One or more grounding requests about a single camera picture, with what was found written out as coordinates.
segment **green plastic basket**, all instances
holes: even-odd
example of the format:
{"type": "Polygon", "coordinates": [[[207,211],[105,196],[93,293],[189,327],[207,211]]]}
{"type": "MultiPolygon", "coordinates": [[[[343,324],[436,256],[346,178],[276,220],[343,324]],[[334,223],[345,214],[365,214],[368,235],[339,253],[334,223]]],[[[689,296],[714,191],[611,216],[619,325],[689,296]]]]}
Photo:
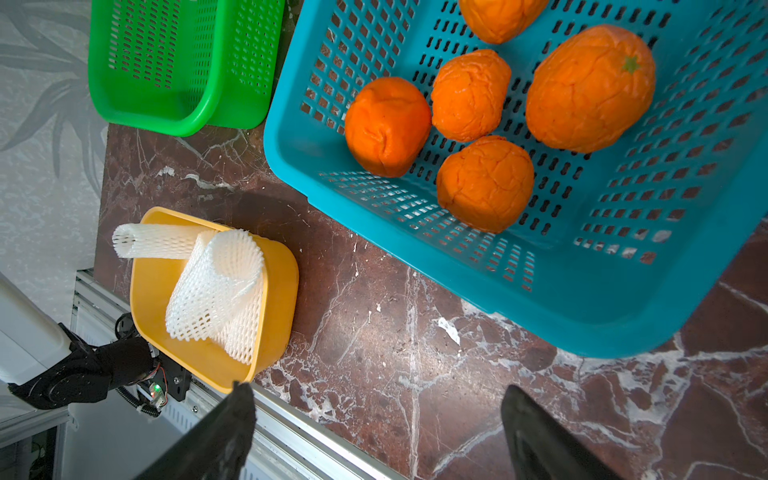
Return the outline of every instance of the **green plastic basket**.
{"type": "Polygon", "coordinates": [[[284,0],[93,0],[88,84],[106,121],[186,137],[266,117],[284,0]]]}

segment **metal frame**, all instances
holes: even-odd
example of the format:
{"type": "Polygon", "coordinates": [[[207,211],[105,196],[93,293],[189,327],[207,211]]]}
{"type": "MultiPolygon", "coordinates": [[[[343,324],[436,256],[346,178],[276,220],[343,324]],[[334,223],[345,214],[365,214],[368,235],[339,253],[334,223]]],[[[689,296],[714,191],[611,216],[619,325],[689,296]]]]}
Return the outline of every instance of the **metal frame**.
{"type": "Polygon", "coordinates": [[[0,449],[69,421],[69,410],[35,410],[0,424],[0,449]]]}
{"type": "MultiPolygon", "coordinates": [[[[90,270],[78,271],[74,286],[72,330],[80,335],[76,325],[78,308],[86,309],[108,329],[114,327],[120,315],[130,310],[122,299],[96,283],[90,270]]],[[[257,424],[241,478],[255,476],[249,475],[249,464],[271,478],[292,480],[405,478],[265,388],[251,385],[257,424]]],[[[193,377],[187,398],[183,402],[170,401],[161,418],[166,418],[185,433],[222,398],[221,393],[193,377]]]]}

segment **patterned wallpaper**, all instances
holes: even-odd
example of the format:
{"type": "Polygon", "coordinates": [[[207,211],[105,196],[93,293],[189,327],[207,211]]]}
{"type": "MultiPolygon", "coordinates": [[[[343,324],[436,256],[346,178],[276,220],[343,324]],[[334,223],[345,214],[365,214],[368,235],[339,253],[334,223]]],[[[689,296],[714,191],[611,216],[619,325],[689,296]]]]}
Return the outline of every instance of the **patterned wallpaper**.
{"type": "Polygon", "coordinates": [[[69,324],[93,266],[107,125],[88,93],[91,3],[0,1],[0,270],[69,324]]]}

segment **leaf pattern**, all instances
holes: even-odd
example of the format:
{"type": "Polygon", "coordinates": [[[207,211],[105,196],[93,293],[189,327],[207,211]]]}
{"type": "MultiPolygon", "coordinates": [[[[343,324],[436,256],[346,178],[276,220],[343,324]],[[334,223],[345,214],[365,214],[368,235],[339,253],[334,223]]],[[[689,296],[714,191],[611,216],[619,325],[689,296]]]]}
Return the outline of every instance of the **leaf pattern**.
{"type": "MultiPolygon", "coordinates": [[[[77,2],[80,0],[53,0],[77,2]]],[[[16,31],[30,45],[0,44],[0,66],[48,73],[69,73],[71,78],[51,83],[35,102],[23,122],[10,139],[0,147],[6,151],[27,141],[52,118],[51,150],[53,171],[61,174],[61,137],[66,124],[70,124],[81,145],[85,177],[97,195],[101,194],[101,175],[106,146],[101,131],[106,123],[93,106],[88,92],[88,66],[80,58],[57,45],[49,37],[32,27],[30,17],[55,22],[85,35],[91,26],[83,15],[46,9],[38,0],[0,0],[0,15],[5,15],[16,31]]]]}

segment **teal basket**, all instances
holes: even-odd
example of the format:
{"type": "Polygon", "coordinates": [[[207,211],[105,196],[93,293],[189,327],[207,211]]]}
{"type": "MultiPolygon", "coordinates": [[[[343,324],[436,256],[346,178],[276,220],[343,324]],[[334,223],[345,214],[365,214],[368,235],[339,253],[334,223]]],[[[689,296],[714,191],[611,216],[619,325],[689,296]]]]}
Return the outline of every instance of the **teal basket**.
{"type": "Polygon", "coordinates": [[[441,65],[488,48],[456,2],[307,0],[267,118],[266,157],[312,205],[480,310],[580,355],[647,351],[683,325],[768,210],[764,5],[551,0],[522,35],[492,46],[512,69],[495,133],[528,150],[536,169],[528,208],[498,235],[437,204],[437,171],[462,144],[433,130],[410,172],[385,179],[354,161],[343,136],[366,83],[403,77],[430,101],[441,65]],[[525,126],[534,70],[600,24],[651,47],[653,106],[613,147],[548,148],[525,126]]]}

